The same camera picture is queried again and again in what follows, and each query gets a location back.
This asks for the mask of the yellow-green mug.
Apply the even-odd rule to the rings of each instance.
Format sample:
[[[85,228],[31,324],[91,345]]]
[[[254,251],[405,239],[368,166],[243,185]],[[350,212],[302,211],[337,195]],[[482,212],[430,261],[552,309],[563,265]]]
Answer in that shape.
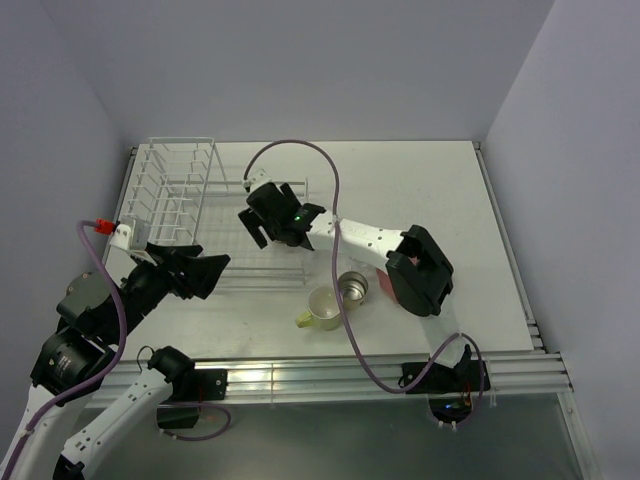
[[[331,331],[342,325],[341,312],[330,286],[319,286],[307,297],[307,310],[296,319],[298,328],[313,327],[322,331]]]

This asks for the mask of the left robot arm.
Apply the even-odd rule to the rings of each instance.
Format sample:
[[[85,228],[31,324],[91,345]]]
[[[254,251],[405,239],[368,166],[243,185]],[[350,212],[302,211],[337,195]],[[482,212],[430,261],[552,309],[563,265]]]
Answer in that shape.
[[[131,272],[114,282],[104,268],[69,285],[57,306],[57,331],[31,373],[28,403],[1,464],[4,479],[87,479],[133,423],[195,386],[195,363],[178,349],[157,349],[142,373],[94,423],[71,429],[119,362],[127,336],[168,295],[205,299],[230,262],[199,245],[146,245]]]

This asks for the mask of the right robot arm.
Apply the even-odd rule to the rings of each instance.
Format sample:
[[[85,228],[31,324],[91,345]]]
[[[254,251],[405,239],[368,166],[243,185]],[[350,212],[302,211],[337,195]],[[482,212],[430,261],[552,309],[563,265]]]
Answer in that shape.
[[[454,268],[422,226],[385,229],[340,219],[324,207],[301,203],[290,185],[271,179],[242,182],[247,207],[238,217],[259,248],[279,242],[308,251],[343,254],[386,274],[404,310],[435,318],[453,290]]]

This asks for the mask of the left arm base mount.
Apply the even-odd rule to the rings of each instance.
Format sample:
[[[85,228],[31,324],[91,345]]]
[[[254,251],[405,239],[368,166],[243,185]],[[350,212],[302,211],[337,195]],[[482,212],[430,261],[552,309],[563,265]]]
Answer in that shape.
[[[186,384],[169,397],[168,402],[202,403],[225,399],[227,390],[227,371],[225,369],[195,369]],[[203,417],[202,407],[161,406],[156,413],[160,428],[191,429]]]

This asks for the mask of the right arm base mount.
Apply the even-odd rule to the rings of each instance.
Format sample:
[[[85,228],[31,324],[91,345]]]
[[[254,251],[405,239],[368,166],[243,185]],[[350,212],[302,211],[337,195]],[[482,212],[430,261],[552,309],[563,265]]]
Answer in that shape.
[[[473,410],[474,395],[491,388],[485,362],[462,360],[454,368],[434,364],[408,395],[435,395],[431,413],[444,423],[459,422]]]

